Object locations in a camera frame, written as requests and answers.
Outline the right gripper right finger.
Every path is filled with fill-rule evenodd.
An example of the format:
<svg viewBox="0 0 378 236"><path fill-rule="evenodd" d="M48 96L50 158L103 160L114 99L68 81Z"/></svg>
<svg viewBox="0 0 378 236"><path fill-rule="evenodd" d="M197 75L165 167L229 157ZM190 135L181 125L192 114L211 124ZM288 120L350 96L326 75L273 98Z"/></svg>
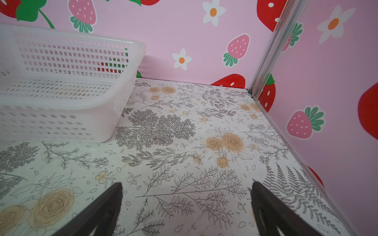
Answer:
<svg viewBox="0 0 378 236"><path fill-rule="evenodd" d="M252 209L261 236L320 236L260 182L251 189Z"/></svg>

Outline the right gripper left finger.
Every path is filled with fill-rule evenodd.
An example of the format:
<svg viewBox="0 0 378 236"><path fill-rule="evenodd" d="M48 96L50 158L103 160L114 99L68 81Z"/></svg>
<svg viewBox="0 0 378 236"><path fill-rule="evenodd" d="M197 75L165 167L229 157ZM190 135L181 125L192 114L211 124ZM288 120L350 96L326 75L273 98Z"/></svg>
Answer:
<svg viewBox="0 0 378 236"><path fill-rule="evenodd" d="M112 236L121 211L122 199L122 184L113 184L54 235Z"/></svg>

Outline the white plastic basket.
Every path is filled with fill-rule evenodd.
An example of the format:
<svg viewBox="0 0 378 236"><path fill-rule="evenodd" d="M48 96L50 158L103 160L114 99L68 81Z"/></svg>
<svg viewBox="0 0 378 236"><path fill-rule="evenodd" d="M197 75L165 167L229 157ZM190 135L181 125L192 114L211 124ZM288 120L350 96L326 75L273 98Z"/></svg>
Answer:
<svg viewBox="0 0 378 236"><path fill-rule="evenodd" d="M1 140L107 141L145 54L139 41L1 24Z"/></svg>

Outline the right aluminium corner post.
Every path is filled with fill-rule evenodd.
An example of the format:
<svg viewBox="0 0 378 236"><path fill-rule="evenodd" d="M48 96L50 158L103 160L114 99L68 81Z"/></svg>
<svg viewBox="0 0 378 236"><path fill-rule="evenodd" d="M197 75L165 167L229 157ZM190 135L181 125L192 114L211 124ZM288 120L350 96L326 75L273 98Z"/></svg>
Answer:
<svg viewBox="0 0 378 236"><path fill-rule="evenodd" d="M272 35L249 87L249 92L255 100L266 85L306 4L307 1L304 0L257 2L258 19L272 32Z"/></svg>

